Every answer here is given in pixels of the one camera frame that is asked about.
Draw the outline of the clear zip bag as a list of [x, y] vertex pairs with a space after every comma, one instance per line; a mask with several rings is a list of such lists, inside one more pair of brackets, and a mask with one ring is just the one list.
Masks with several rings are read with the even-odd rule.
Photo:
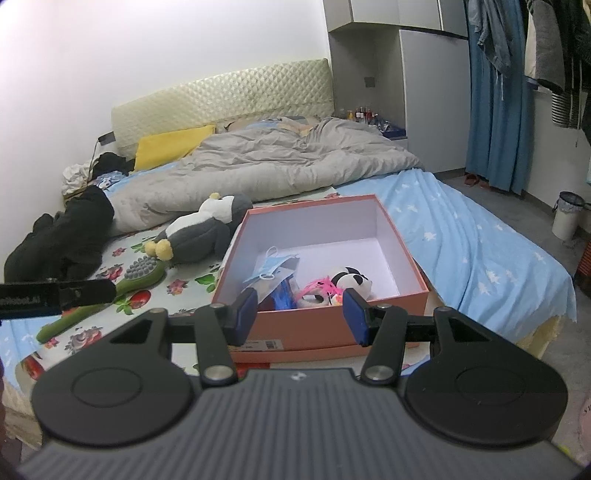
[[252, 283], [252, 288], [256, 290], [259, 303], [263, 303], [283, 281], [290, 280], [293, 276], [294, 270], [281, 268], [273, 274], [259, 275], [256, 281]]

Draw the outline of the cream padded headboard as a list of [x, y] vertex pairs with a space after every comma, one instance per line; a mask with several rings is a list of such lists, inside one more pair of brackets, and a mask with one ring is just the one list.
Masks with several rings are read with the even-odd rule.
[[114, 107], [111, 126], [120, 154], [135, 155], [145, 136], [277, 116], [325, 117], [334, 111], [329, 60], [249, 68], [159, 90]]

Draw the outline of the pink feather toy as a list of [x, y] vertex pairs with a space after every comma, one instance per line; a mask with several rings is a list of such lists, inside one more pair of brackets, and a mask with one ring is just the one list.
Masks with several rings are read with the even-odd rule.
[[339, 306], [342, 304], [342, 292], [329, 277], [317, 279], [297, 292], [297, 307]]

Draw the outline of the small panda plush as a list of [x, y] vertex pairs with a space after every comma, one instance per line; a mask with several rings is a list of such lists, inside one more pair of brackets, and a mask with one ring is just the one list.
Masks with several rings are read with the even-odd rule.
[[329, 274], [329, 279], [342, 291], [354, 289], [365, 300], [369, 300], [372, 296], [373, 282], [355, 267], [339, 267]]

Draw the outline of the grey wardrobe cabinet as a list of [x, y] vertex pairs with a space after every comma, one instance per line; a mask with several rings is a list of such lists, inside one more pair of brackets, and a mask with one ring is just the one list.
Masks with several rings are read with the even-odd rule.
[[470, 127], [463, 1], [326, 1], [335, 111], [365, 109], [405, 129], [432, 172], [462, 170]]

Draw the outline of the white trash bin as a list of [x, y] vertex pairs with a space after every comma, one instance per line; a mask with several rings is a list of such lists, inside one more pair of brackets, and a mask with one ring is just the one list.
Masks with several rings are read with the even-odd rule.
[[586, 204], [580, 195], [561, 191], [553, 208], [552, 233], [562, 241], [570, 241], [578, 228], [579, 216]]

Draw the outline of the green massage hammer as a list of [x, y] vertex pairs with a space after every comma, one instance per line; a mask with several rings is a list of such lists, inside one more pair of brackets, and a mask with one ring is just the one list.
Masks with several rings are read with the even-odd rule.
[[48, 342], [124, 295], [154, 286], [164, 278], [165, 273], [165, 263], [155, 257], [143, 256], [135, 260], [117, 283], [107, 280], [94, 298], [86, 298], [79, 306], [63, 313], [59, 319], [42, 326], [36, 340], [39, 343]]

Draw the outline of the white cloth pile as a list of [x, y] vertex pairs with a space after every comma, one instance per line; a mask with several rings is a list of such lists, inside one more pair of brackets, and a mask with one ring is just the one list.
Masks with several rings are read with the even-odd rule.
[[91, 177], [91, 162], [73, 164], [62, 171], [61, 195], [67, 197], [84, 189]]

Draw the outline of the grey white penguin plush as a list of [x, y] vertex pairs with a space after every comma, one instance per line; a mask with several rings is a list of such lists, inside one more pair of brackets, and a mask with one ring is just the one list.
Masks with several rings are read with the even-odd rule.
[[214, 192], [196, 212], [178, 217], [146, 242], [145, 254], [174, 264], [197, 263], [211, 255], [221, 259], [252, 207], [245, 195]]

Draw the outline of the grey duvet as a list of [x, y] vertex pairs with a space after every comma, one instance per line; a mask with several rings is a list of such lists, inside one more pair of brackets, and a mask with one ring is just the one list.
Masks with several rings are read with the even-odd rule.
[[147, 230], [192, 213], [214, 192], [257, 203], [420, 165], [377, 128], [334, 117], [308, 128], [290, 122], [214, 134], [188, 156], [117, 185], [107, 196], [114, 210], [110, 233]]

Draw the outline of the blue surgical mask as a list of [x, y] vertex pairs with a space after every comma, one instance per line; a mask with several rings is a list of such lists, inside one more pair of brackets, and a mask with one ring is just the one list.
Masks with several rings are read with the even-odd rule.
[[280, 267], [287, 266], [291, 269], [297, 268], [297, 263], [300, 258], [297, 254], [284, 254], [276, 246], [271, 246], [264, 254], [263, 262], [257, 266], [252, 275], [247, 277], [245, 284], [250, 284], [256, 280], [273, 280]]

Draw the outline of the black clothing pile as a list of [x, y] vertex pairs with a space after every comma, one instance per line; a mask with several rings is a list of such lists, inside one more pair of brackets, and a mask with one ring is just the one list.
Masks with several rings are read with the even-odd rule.
[[102, 262], [114, 209], [96, 186], [67, 202], [65, 210], [47, 213], [8, 255], [4, 264], [7, 283], [85, 280]]

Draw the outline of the hanging clothes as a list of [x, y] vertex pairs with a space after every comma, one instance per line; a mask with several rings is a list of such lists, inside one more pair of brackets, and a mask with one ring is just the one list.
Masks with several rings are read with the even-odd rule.
[[[590, 114], [580, 95], [590, 83], [590, 3], [527, 1], [524, 75], [552, 93], [552, 122], [561, 128], [585, 129]], [[498, 74], [507, 78], [513, 63], [513, 33], [501, 1], [469, 1], [467, 17], [476, 44]]]

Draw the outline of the blue snack bag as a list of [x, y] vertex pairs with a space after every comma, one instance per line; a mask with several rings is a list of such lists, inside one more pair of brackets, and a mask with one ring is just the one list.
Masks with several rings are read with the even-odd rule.
[[297, 288], [291, 286], [290, 279], [283, 280], [276, 289], [270, 293], [270, 299], [273, 301], [273, 310], [294, 310], [297, 309]]

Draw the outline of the bottles on shelf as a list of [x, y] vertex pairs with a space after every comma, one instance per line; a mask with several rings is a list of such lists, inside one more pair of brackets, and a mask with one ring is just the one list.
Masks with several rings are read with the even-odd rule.
[[341, 108], [339, 118], [369, 125], [377, 125], [381, 121], [381, 116], [377, 112], [365, 106], [357, 107], [355, 110]]

